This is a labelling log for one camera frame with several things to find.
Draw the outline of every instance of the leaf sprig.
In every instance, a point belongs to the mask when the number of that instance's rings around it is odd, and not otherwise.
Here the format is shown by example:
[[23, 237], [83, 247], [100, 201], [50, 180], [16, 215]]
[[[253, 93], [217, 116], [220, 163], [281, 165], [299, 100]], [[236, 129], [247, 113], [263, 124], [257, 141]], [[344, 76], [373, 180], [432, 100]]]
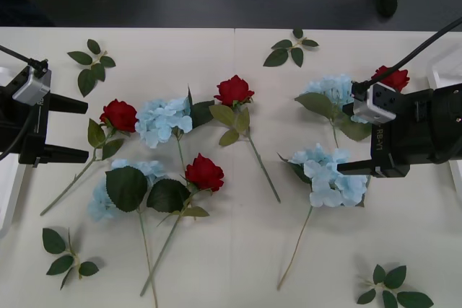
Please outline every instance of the leaf sprig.
[[297, 42], [294, 44], [291, 40], [282, 40], [276, 43], [271, 49], [273, 52], [265, 60], [263, 66], [273, 67], [281, 66], [284, 64], [290, 56], [292, 60], [301, 68], [303, 65], [303, 50], [298, 47], [301, 46], [306, 50], [318, 47], [319, 44], [314, 40], [309, 40], [303, 36], [303, 30], [293, 29], [292, 34], [297, 39]]
[[80, 71], [77, 79], [80, 92], [84, 97], [95, 88], [97, 81], [104, 82], [106, 80], [105, 69], [116, 66], [115, 61], [107, 56], [108, 52], [106, 50], [102, 52], [100, 45], [95, 40], [88, 39], [87, 47], [96, 56], [94, 60], [91, 55], [85, 52], [76, 50], [67, 53], [77, 63], [88, 66], [87, 69]]
[[54, 255], [62, 254], [63, 252], [66, 253], [66, 255], [63, 255], [59, 259], [53, 261], [46, 273], [47, 276], [55, 276], [57, 274], [67, 272], [61, 282], [60, 290], [64, 287], [64, 284], [74, 268], [79, 274], [79, 279], [82, 279], [82, 277], [93, 276], [99, 271], [96, 264], [91, 261], [85, 261], [84, 263], [80, 262], [78, 254], [76, 254], [72, 248], [70, 230], [68, 231], [67, 239], [68, 246], [66, 246], [64, 239], [62, 239], [58, 232], [47, 228], [42, 230], [43, 247], [47, 252]]
[[358, 304], [370, 303], [375, 298], [377, 289], [382, 289], [382, 300], [385, 308], [397, 308], [398, 302], [404, 308], [430, 308], [433, 306], [433, 301], [422, 292], [400, 291], [396, 293], [396, 289], [400, 288], [406, 279], [406, 266], [399, 266], [385, 273], [382, 266], [376, 265], [372, 279], [373, 283], [365, 281], [368, 286], [372, 286], [372, 289], [358, 298]]
[[371, 124], [354, 122], [324, 94], [306, 93], [296, 97], [295, 101], [302, 104], [307, 110], [326, 117], [333, 127], [339, 128], [351, 140], [364, 140], [372, 132]]

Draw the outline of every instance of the artificial rose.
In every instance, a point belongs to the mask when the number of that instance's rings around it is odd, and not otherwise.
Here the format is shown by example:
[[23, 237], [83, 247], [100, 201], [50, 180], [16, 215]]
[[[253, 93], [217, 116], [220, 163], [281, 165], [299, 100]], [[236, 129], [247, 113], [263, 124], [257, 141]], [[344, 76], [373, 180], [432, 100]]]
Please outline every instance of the artificial rose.
[[226, 106], [232, 106], [234, 101], [247, 102], [255, 94], [248, 89], [248, 83], [238, 75], [220, 83], [217, 87], [219, 95], [215, 97]]
[[112, 126], [120, 131], [135, 132], [136, 119], [135, 107], [127, 104], [125, 101], [111, 101], [108, 106], [103, 107], [104, 113], [100, 116], [100, 120], [104, 123], [106, 119], [110, 121]]
[[212, 160], [204, 158], [200, 153], [193, 164], [186, 167], [186, 179], [201, 190], [218, 191], [223, 186], [221, 179], [224, 176], [221, 167], [215, 165]]
[[[386, 66], [381, 66], [380, 68], [375, 70], [375, 75], [372, 76], [372, 78], [384, 73], [387, 70], [388, 68]], [[407, 76], [407, 72], [407, 70], [398, 70], [396, 72], [393, 72], [390, 76], [380, 81], [380, 83], [392, 87], [400, 92], [409, 83], [410, 78]]]

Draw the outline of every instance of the green leaf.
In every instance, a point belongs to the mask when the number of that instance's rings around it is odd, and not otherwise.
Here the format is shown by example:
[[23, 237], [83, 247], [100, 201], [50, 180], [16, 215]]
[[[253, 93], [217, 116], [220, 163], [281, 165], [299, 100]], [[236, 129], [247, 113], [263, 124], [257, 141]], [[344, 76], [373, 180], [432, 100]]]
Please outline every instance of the green leaf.
[[105, 67], [105, 68], [113, 68], [116, 66], [115, 61], [108, 56], [103, 56], [100, 58], [100, 63]]
[[107, 144], [105, 144], [103, 147], [103, 156], [101, 157], [101, 160], [111, 158], [122, 147], [124, 141], [125, 140], [123, 140], [123, 138], [119, 138], [117, 140], [109, 141]]
[[198, 218], [203, 218], [205, 216], [209, 216], [210, 214], [207, 213], [205, 209], [199, 206], [194, 206], [185, 209], [183, 212], [183, 216], [196, 216]]
[[281, 157], [279, 155], [279, 158], [281, 158], [281, 160], [287, 164], [289, 164], [290, 168], [292, 169], [293, 172], [295, 172], [295, 174], [302, 180], [302, 182], [304, 183], [307, 183], [309, 185], [311, 185], [311, 179], [309, 177], [306, 177], [305, 176], [305, 173], [303, 172], [303, 166], [300, 165], [300, 164], [294, 164], [293, 162], [290, 162], [289, 160], [287, 159], [284, 159], [283, 157]]
[[209, 106], [209, 110], [213, 118], [218, 120], [220, 123], [223, 123], [226, 126], [234, 125], [235, 114], [231, 107], [225, 105], [212, 105]]
[[292, 34], [293, 34], [297, 39], [303, 38], [303, 30], [301, 30], [300, 28], [293, 29]]
[[398, 308], [398, 302], [396, 301], [395, 295], [393, 295], [388, 290], [383, 291], [382, 299], [385, 308]]
[[133, 167], [122, 167], [106, 172], [106, 190], [115, 207], [132, 212], [139, 207], [147, 192], [147, 179]]
[[330, 119], [332, 117], [332, 102], [323, 94], [307, 93], [295, 98], [307, 110], [323, 115]]
[[88, 122], [87, 138], [93, 148], [101, 148], [106, 139], [103, 128], [91, 118]]
[[80, 71], [79, 77], [77, 78], [77, 84], [83, 97], [86, 97], [96, 85], [96, 78], [92, 71], [85, 69]]
[[66, 272], [74, 263], [74, 257], [72, 255], [61, 256], [59, 259], [54, 260], [46, 273], [47, 276], [54, 276]]
[[247, 131], [249, 126], [250, 126], [250, 115], [248, 113], [248, 108], [245, 108], [244, 111], [240, 112], [237, 115], [236, 131], [238, 133], [243, 133], [244, 131]]
[[99, 79], [104, 82], [106, 80], [106, 72], [104, 66], [100, 63], [92, 66], [92, 75], [95, 79]]
[[385, 280], [385, 270], [382, 266], [376, 265], [373, 274], [374, 284], [382, 283]]
[[289, 53], [285, 48], [278, 48], [271, 52], [268, 58], [263, 63], [263, 66], [274, 67], [281, 66], [289, 58]]
[[397, 289], [406, 279], [406, 266], [399, 266], [387, 273], [384, 284], [389, 289]]
[[71, 267], [71, 268], [67, 271], [66, 275], [65, 275], [64, 278], [63, 278], [63, 281], [61, 282], [61, 288], [59, 288], [59, 291], [63, 289], [64, 284], [65, 284], [66, 281], [67, 281], [67, 277], [69, 277], [69, 274], [71, 274], [71, 272], [72, 272], [73, 269], [74, 269], [74, 268]]
[[68, 52], [67, 54], [81, 65], [91, 65], [93, 63], [92, 57], [85, 52], [79, 52], [76, 50], [74, 52]]
[[358, 303], [358, 304], [368, 304], [368, 303], [372, 302], [372, 300], [375, 298], [376, 294], [377, 293], [375, 292], [375, 289], [369, 290], [365, 294], [362, 294], [358, 298], [356, 303]]
[[372, 124], [354, 122], [343, 112], [340, 112], [336, 119], [340, 120], [338, 122], [340, 131], [353, 141], [362, 141], [372, 133]]
[[319, 44], [315, 42], [314, 40], [303, 40], [302, 45], [306, 47], [318, 47]]
[[177, 180], [160, 180], [152, 186], [146, 206], [158, 212], [181, 211], [190, 194], [189, 190]]
[[98, 43], [96, 41], [92, 40], [92, 39], [88, 39], [87, 47], [93, 54], [100, 54], [101, 53], [100, 45], [98, 45]]
[[50, 254], [61, 254], [66, 250], [66, 243], [58, 232], [52, 229], [44, 228], [42, 230], [43, 246]]
[[404, 308], [430, 308], [433, 301], [422, 292], [402, 291], [398, 292], [398, 302]]
[[290, 40], [283, 40], [279, 41], [276, 43], [271, 49], [275, 50], [276, 48], [291, 48], [292, 47], [292, 41]]
[[85, 277], [93, 276], [94, 274], [98, 273], [99, 268], [91, 261], [85, 261], [84, 263], [80, 264], [79, 267], [79, 274]]
[[226, 133], [223, 134], [221, 139], [219, 140], [219, 145], [226, 147], [230, 144], [235, 143], [239, 139], [239, 133], [235, 129], [230, 129]]
[[303, 50], [299, 47], [293, 48], [290, 51], [290, 55], [294, 62], [301, 68], [303, 65]]
[[203, 124], [207, 124], [210, 120], [214, 119], [214, 116], [210, 112], [210, 106], [215, 105], [215, 101], [203, 101], [191, 107], [190, 117], [193, 119], [193, 129]]

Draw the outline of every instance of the black cable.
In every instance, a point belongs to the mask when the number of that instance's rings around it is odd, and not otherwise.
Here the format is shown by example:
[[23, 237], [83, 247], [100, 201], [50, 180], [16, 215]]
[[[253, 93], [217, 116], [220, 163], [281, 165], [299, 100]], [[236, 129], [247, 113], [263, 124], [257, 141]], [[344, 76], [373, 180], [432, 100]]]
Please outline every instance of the black cable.
[[30, 108], [29, 114], [27, 115], [27, 118], [24, 122], [24, 125], [22, 126], [22, 129], [19, 131], [16, 138], [13, 140], [13, 142], [11, 142], [8, 148], [5, 149], [5, 151], [2, 154], [0, 154], [0, 161], [5, 159], [8, 156], [8, 154], [12, 152], [12, 150], [19, 143], [19, 141], [22, 140], [22, 138], [27, 133], [27, 130], [29, 129], [30, 124], [32, 123], [33, 120], [34, 120], [34, 112], [32, 111], [32, 108]]
[[16, 53], [13, 50], [10, 50], [9, 48], [6, 48], [6, 47], [4, 47], [2, 45], [0, 45], [0, 50], [2, 52], [5, 52], [6, 54], [9, 54], [10, 56], [15, 57], [16, 59], [19, 59], [20, 61], [26, 62], [27, 64], [30, 62], [29, 58], [24, 57], [22, 54]]
[[361, 83], [361, 88], [363, 90], [369, 89], [370, 86], [373, 84], [382, 81], [383, 79], [386, 79], [388, 76], [390, 76], [393, 72], [398, 71], [400, 68], [402, 68], [404, 65], [406, 65], [408, 62], [410, 62], [412, 59], [414, 59], [419, 53], [421, 53], [425, 48], [430, 46], [432, 43], [434, 43], [436, 40], [441, 38], [444, 34], [447, 32], [450, 32], [452, 29], [455, 27], [462, 25], [462, 17], [456, 19], [454, 22], [450, 23], [446, 27], [442, 28], [441, 30], [437, 31], [434, 35], [426, 39], [419, 47], [417, 47], [415, 50], [410, 52], [409, 55], [407, 55], [403, 60], [401, 60], [399, 63], [396, 65], [392, 66], [389, 68], [387, 71], [382, 73], [381, 75], [374, 77], [373, 79], [370, 79], [369, 81]]

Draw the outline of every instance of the artificial flower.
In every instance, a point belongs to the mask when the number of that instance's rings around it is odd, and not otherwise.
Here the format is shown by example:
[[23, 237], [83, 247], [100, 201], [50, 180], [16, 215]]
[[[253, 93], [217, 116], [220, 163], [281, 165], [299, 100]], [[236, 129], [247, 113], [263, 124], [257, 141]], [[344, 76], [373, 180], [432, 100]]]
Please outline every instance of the artificial flower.
[[234, 106], [233, 102], [247, 102], [255, 92], [249, 90], [248, 83], [234, 75], [233, 78], [220, 83], [218, 86], [219, 95], [215, 95], [223, 105]]
[[200, 190], [218, 191], [223, 186], [224, 176], [221, 167], [215, 165], [212, 160], [204, 158], [200, 153], [193, 164], [186, 167], [186, 179], [197, 185]]
[[345, 176], [337, 165], [348, 161], [349, 153], [335, 149], [332, 155], [324, 152], [320, 144], [314, 150], [298, 151], [290, 162], [303, 166], [305, 176], [311, 180], [310, 202], [313, 207], [356, 206], [366, 193], [367, 176]]
[[[375, 75], [372, 76], [372, 78], [383, 74], [385, 71], [387, 71], [389, 68], [386, 66], [381, 66], [377, 70], [375, 70]], [[397, 91], [403, 90], [405, 86], [409, 83], [410, 78], [407, 76], [408, 71], [407, 70], [398, 70], [393, 72], [390, 76], [384, 78], [380, 83], [383, 83], [386, 86], [392, 87], [396, 89]]]
[[[325, 76], [321, 81], [310, 82], [302, 94], [318, 93], [324, 94], [340, 110], [346, 105], [352, 103], [352, 79], [345, 74], [338, 77]], [[353, 115], [351, 120], [356, 123], [367, 123], [366, 120]]]
[[104, 123], [109, 120], [110, 124], [120, 131], [135, 132], [136, 110], [125, 101], [111, 101], [108, 106], [103, 107], [103, 114], [100, 120]]
[[149, 148], [156, 148], [158, 143], [167, 142], [172, 136], [172, 129], [179, 128], [184, 133], [193, 130], [193, 120], [189, 116], [191, 108], [188, 98], [181, 97], [169, 102], [154, 100], [146, 102], [143, 110], [136, 114], [138, 123], [136, 132]]
[[[133, 167], [143, 172], [148, 181], [148, 189], [161, 177], [165, 175], [163, 166], [158, 161], [152, 162], [130, 162], [125, 159], [116, 159], [113, 161], [111, 168], [120, 169], [122, 167]], [[93, 190], [93, 200], [90, 201], [87, 208], [88, 214], [94, 221], [104, 218], [113, 218], [121, 214], [116, 205], [110, 200], [106, 190], [106, 179], [101, 180]]]

